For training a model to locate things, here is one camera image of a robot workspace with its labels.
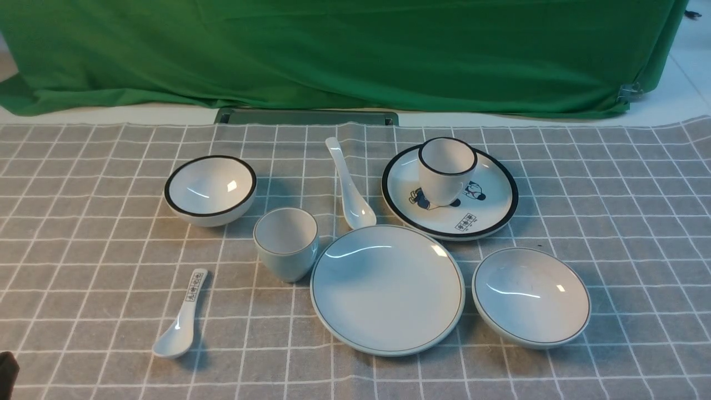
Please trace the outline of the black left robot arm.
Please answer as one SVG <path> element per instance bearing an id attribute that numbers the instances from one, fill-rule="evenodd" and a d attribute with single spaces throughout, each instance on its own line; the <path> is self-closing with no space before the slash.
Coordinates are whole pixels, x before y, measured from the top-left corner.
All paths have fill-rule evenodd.
<path id="1" fill-rule="evenodd" d="M 20 366 L 10 351 L 2 352 L 0 360 L 0 398 L 2 400 L 11 399 Z"/>

